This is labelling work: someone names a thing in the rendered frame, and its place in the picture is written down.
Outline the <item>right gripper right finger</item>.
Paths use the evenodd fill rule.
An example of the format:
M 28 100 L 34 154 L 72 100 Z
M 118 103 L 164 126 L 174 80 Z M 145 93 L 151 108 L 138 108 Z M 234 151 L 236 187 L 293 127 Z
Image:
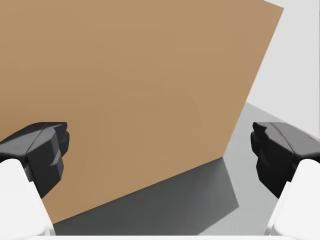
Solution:
M 267 236 L 320 236 L 320 140 L 283 122 L 254 122 L 260 182 L 277 198 Z

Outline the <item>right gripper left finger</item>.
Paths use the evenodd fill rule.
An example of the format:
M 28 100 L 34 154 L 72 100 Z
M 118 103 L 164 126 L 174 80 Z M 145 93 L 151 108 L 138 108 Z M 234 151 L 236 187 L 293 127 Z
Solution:
M 0 236 L 54 236 L 42 201 L 62 179 L 66 122 L 37 122 L 0 141 Z

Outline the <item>tall board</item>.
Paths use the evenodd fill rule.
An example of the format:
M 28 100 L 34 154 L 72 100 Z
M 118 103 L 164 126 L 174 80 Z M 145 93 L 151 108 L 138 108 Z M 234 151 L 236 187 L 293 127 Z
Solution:
M 67 122 L 53 223 L 223 156 L 282 15 L 265 0 L 0 0 L 0 139 Z

